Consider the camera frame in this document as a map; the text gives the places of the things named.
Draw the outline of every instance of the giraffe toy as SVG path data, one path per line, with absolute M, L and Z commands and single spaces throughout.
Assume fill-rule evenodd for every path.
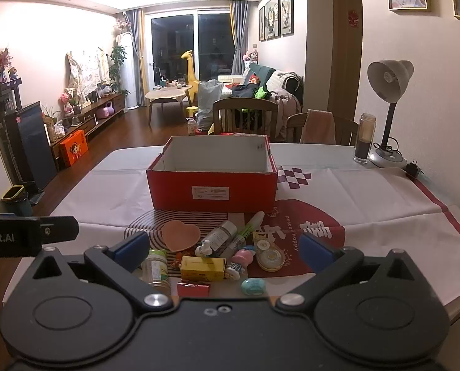
M 190 103 L 192 103 L 194 101 L 194 95 L 197 93 L 197 87 L 199 86 L 199 81 L 196 79 L 196 75 L 194 73 L 192 50 L 186 51 L 184 54 L 182 54 L 181 58 L 187 59 L 187 83 L 192 85 L 192 89 L 189 89 Z

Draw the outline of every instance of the desk lamp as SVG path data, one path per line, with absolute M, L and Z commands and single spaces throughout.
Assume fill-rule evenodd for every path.
M 414 73 L 414 66 L 410 61 L 382 60 L 375 61 L 368 66 L 368 79 L 374 92 L 385 102 L 390 104 L 386 125 L 381 144 L 374 144 L 369 160 L 378 167 L 404 168 L 407 162 L 397 149 L 388 145 L 391 123 L 398 101 L 405 93 L 409 79 Z

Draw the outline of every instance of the teal oval object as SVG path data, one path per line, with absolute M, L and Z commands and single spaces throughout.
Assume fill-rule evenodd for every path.
M 266 293 L 266 283 L 259 277 L 252 277 L 242 282 L 242 292 L 247 296 L 261 296 Z

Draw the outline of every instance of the flower vase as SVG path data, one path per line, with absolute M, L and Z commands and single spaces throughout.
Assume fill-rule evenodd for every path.
M 7 82 L 7 76 L 5 75 L 5 69 L 0 70 L 0 83 Z

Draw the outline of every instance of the gray curtain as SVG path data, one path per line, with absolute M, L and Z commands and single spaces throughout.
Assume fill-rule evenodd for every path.
M 244 60 L 242 56 L 247 49 L 249 31 L 249 2 L 231 1 L 230 16 L 232 18 L 233 43 L 235 44 L 232 75 L 242 75 L 244 72 Z
M 142 41 L 140 36 L 144 33 L 141 27 L 144 25 L 141 16 L 144 15 L 142 9 L 137 8 L 126 12 L 127 18 L 130 21 L 130 31 L 134 39 L 134 75 L 135 75 L 135 90 L 137 91 L 137 102 L 139 106 L 145 106 L 144 91 L 143 91 L 143 78 L 140 69 L 140 56 L 142 55 L 141 46 Z

